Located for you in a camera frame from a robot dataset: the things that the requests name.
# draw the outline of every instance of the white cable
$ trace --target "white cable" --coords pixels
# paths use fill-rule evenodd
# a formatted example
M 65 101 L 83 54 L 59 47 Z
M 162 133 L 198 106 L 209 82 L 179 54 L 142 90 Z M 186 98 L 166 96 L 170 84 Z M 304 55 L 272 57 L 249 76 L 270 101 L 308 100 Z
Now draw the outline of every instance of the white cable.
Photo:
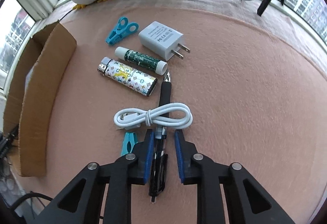
M 174 119 L 160 116 L 164 113 L 173 111 L 183 111 L 185 113 L 185 117 L 181 119 Z M 139 113 L 139 115 L 132 119 L 123 120 L 122 117 L 125 113 Z M 113 121 L 117 126 L 123 128 L 132 127 L 145 122 L 146 126 L 150 126 L 152 123 L 155 123 L 166 127 L 172 127 L 174 129 L 185 129 L 191 125 L 193 116 L 188 106 L 183 103 L 175 102 L 148 111 L 137 108 L 122 109 L 115 114 Z

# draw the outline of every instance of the pen grip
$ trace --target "pen grip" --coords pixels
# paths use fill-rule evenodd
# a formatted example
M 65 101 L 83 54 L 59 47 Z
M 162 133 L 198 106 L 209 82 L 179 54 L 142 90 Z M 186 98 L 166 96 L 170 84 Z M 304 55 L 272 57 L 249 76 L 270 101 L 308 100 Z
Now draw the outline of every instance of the pen grip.
M 171 95 L 171 83 L 162 82 L 161 90 L 160 90 L 159 107 L 170 103 L 170 95 Z M 169 118 L 169 112 L 161 116 Z

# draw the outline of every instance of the glue stick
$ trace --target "glue stick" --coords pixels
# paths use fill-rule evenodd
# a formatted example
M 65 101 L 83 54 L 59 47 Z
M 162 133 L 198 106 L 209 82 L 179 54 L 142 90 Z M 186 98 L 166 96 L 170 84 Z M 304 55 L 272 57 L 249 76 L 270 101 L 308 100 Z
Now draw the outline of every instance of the glue stick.
M 98 71 L 147 97 L 151 95 L 158 81 L 151 75 L 108 57 L 102 59 Z
M 167 70 L 167 63 L 151 56 L 129 50 L 124 47 L 117 47 L 115 56 L 130 63 L 134 63 L 140 67 L 146 68 L 159 75 L 164 75 Z

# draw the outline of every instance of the blue gripper pad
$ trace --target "blue gripper pad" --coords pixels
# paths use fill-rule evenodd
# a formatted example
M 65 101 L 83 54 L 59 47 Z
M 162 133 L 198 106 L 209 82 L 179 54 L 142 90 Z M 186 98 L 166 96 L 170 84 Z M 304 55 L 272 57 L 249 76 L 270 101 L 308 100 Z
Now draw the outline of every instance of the blue gripper pad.
M 151 172 L 151 165 L 152 165 L 152 158 L 153 158 L 153 148 L 154 148 L 154 132 L 151 132 L 148 151 L 146 155 L 146 159 L 144 162 L 144 183 L 147 183 L 149 180 L 150 172 Z
M 176 149 L 176 157 L 177 157 L 177 166 L 178 166 L 178 174 L 180 178 L 180 182 L 184 183 L 185 173 L 184 173 L 184 160 L 182 148 L 179 141 L 178 130 L 175 130 L 174 134 L 175 138 L 175 149 Z

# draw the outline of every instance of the clothespin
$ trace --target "clothespin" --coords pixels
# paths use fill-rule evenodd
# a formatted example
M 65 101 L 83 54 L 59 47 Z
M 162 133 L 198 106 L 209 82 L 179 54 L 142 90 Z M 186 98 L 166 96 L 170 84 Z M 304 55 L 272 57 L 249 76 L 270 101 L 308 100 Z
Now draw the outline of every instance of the clothespin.
M 125 138 L 123 141 L 122 153 L 120 156 L 131 153 L 135 144 L 138 143 L 136 133 L 126 132 Z
M 126 17 L 121 17 L 118 20 L 115 28 L 110 32 L 106 38 L 106 43 L 113 46 L 123 38 L 135 33 L 139 29 L 139 25 L 136 22 L 128 23 Z

